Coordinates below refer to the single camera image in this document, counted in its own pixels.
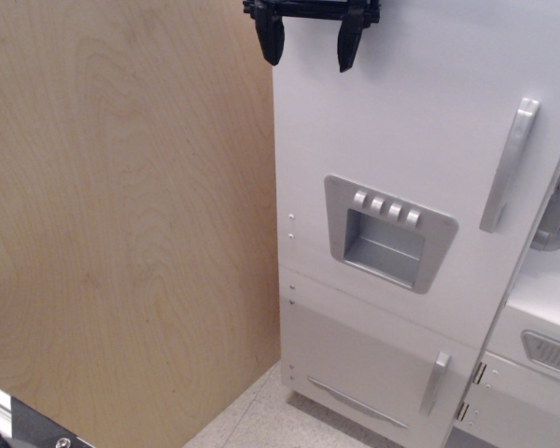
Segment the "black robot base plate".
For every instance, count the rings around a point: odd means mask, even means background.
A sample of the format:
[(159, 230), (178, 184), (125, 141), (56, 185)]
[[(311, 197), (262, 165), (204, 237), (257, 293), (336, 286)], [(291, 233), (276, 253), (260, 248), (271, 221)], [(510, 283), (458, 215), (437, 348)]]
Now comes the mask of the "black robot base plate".
[(9, 447), (92, 447), (16, 398), (6, 407), (0, 404), (0, 435)]

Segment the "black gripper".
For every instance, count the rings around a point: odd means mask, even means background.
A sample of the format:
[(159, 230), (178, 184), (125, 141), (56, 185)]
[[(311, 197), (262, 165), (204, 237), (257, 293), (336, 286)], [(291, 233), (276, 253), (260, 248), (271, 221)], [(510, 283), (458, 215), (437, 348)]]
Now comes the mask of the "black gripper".
[(284, 17), (341, 21), (337, 41), (340, 72), (355, 62), (364, 24), (380, 20), (382, 2), (370, 1), (243, 1), (244, 13), (255, 21), (264, 59), (278, 65), (284, 50)]

